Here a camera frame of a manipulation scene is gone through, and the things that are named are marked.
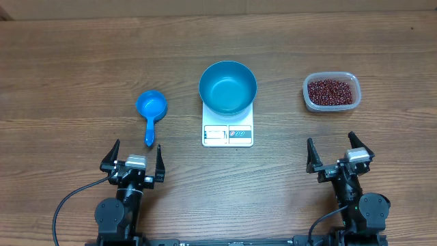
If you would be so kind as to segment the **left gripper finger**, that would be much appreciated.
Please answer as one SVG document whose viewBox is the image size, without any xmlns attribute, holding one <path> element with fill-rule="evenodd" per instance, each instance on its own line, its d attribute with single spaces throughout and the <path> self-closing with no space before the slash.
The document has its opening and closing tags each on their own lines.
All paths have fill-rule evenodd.
<svg viewBox="0 0 437 246">
<path fill-rule="evenodd" d="M 158 147 L 157 147 L 155 177 L 156 178 L 164 178 L 165 177 L 165 164 L 163 163 L 160 144 L 158 144 Z"/>
<path fill-rule="evenodd" d="M 111 148 L 109 153 L 103 158 L 102 164 L 114 164 L 114 161 L 117 160 L 118 152 L 119 152 L 120 140 L 117 139 L 114 146 Z"/>
</svg>

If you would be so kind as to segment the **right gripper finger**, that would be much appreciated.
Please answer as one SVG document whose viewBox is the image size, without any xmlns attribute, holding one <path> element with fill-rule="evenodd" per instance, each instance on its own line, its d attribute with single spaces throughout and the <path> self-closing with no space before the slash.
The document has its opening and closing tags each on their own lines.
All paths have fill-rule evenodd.
<svg viewBox="0 0 437 246">
<path fill-rule="evenodd" d="M 322 162 L 315 149 L 312 138 L 307 140 L 307 167 L 321 167 Z"/>
<path fill-rule="evenodd" d="M 369 154 L 370 158 L 374 158 L 375 154 L 372 150 L 370 150 L 357 136 L 353 131 L 348 133 L 348 138 L 350 140 L 350 144 L 352 148 L 364 148 Z"/>
</svg>

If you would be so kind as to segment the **blue plastic scoop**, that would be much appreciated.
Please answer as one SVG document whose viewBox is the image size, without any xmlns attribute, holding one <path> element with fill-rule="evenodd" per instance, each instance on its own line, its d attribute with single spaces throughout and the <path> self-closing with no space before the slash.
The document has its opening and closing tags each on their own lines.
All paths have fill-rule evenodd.
<svg viewBox="0 0 437 246">
<path fill-rule="evenodd" d="M 161 92 L 149 90 L 138 97 L 135 106 L 139 114 L 147 121 L 144 142 L 146 146 L 152 147 L 155 140 L 154 124 L 166 115 L 167 100 Z"/>
</svg>

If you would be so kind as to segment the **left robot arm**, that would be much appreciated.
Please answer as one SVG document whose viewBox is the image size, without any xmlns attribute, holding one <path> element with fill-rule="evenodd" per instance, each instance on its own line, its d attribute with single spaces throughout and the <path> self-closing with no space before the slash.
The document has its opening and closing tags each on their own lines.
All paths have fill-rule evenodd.
<svg viewBox="0 0 437 246">
<path fill-rule="evenodd" d="M 146 237 L 137 232 L 141 201 L 145 189 L 153 189 L 165 179 L 165 165 L 161 147 L 157 147 L 155 174 L 146 174 L 147 158 L 131 154 L 126 161 L 117 159 L 120 141 L 117 140 L 100 163 L 107 180 L 117 187 L 115 197 L 101 201 L 94 213 L 98 224 L 97 245 L 149 245 Z"/>
</svg>

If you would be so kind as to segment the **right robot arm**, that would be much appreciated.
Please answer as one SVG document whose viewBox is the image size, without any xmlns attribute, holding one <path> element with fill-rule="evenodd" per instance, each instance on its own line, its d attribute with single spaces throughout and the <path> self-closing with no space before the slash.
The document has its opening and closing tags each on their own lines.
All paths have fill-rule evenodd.
<svg viewBox="0 0 437 246">
<path fill-rule="evenodd" d="M 364 193 L 358 177 L 370 171 L 375 154 L 354 132 L 348 133 L 351 148 L 335 164 L 324 165 L 315 149 L 313 140 L 307 140 L 307 167 L 309 174 L 316 173 L 318 182 L 332 184 L 338 209 L 316 220 L 310 227 L 308 245 L 387 245 L 380 233 L 386 228 L 391 207 L 390 200 L 379 193 Z M 340 214 L 343 225 L 332 227 L 328 234 L 313 234 L 316 225 Z"/>
</svg>

